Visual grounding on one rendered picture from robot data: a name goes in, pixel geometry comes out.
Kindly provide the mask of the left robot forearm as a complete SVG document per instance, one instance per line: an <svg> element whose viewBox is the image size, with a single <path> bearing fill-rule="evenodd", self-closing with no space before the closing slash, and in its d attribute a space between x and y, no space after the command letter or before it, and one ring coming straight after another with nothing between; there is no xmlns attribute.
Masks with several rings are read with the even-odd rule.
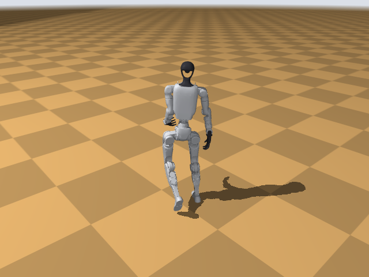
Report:
<svg viewBox="0 0 369 277"><path fill-rule="evenodd" d="M168 109L166 109L165 118L163 120L164 125L171 122L173 115L168 115Z"/></svg>

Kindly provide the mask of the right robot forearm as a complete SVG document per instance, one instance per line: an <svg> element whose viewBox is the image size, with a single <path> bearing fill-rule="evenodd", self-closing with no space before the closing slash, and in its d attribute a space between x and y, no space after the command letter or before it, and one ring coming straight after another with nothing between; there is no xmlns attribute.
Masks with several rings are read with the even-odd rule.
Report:
<svg viewBox="0 0 369 277"><path fill-rule="evenodd" d="M211 109L209 108L209 115L206 115L204 117L205 120L205 128L206 128L206 134L208 134L208 131L212 131L212 121L211 121L212 117L211 117ZM213 133L213 131L212 131Z"/></svg>

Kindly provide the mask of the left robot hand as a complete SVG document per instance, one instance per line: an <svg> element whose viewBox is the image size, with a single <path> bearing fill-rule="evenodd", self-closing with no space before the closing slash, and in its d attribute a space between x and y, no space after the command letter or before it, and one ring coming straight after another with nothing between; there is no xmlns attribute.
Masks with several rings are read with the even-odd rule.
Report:
<svg viewBox="0 0 369 277"><path fill-rule="evenodd" d="M174 117L172 117L172 119L173 119ZM175 119L174 120L172 120L172 121L175 121ZM176 125L176 124L174 124L174 125L172 125L173 123L175 123L175 122L170 122L170 123L168 123L168 124L166 124L166 125L169 125L169 126L174 126L174 125Z"/></svg>

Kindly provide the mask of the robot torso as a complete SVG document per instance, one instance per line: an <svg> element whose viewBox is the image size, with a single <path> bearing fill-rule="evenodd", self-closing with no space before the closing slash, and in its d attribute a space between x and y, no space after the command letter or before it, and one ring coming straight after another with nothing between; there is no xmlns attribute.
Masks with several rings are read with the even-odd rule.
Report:
<svg viewBox="0 0 369 277"><path fill-rule="evenodd" d="M195 114L198 99L198 86L192 84L192 87L181 87L177 83L173 90L173 111L179 123L175 126L176 139L186 141L191 139L191 128L188 121Z"/></svg>

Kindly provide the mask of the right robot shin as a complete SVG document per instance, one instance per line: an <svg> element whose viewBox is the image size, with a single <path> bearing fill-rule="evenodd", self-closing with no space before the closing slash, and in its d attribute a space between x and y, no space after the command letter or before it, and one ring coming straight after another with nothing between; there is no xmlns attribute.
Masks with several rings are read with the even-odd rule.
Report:
<svg viewBox="0 0 369 277"><path fill-rule="evenodd" d="M199 183L200 183L199 163L197 163L197 165L198 165L198 172L197 173L191 172L192 181L193 181L193 184L194 184L194 194L195 194L195 196L196 196L196 194L198 194L198 196L199 196Z"/></svg>

